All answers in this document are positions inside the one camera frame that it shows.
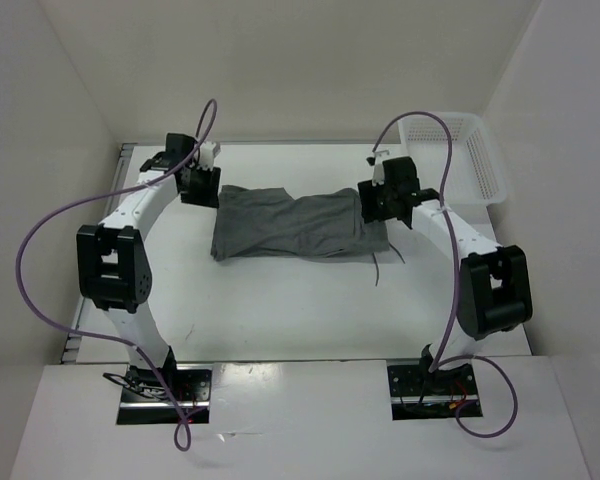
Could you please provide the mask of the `grey cotton shorts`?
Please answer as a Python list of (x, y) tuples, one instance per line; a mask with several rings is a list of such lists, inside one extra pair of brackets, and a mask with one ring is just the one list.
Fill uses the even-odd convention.
[(377, 255), (404, 256), (389, 241), (383, 222), (366, 223), (358, 192), (294, 198), (279, 188), (225, 185), (210, 254), (217, 262), (244, 257), (298, 257), (312, 261)]

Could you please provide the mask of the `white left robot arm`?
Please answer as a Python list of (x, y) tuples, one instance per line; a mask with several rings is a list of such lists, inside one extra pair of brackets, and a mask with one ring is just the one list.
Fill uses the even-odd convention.
[(165, 400), (180, 385), (172, 348), (160, 335), (148, 304), (153, 277), (144, 239), (175, 199), (216, 208), (220, 144), (169, 133), (165, 149), (139, 169), (136, 189), (97, 225), (76, 235), (79, 287), (113, 323), (129, 356), (125, 383)]

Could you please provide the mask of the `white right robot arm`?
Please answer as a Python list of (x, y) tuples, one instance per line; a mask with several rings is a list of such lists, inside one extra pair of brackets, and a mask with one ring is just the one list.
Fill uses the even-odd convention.
[(446, 205), (441, 192), (423, 188), (414, 161), (371, 156), (370, 180), (358, 184), (366, 223), (396, 219), (421, 234), (451, 260), (452, 300), (442, 336), (421, 353), (418, 378), (440, 393), (487, 337), (509, 332), (533, 315), (527, 259), (479, 233)]

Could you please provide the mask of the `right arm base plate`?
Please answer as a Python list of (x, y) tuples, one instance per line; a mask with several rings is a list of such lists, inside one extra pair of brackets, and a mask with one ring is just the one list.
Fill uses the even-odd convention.
[(473, 368), (465, 364), (441, 380), (428, 380), (415, 362), (386, 367), (393, 421), (482, 417)]

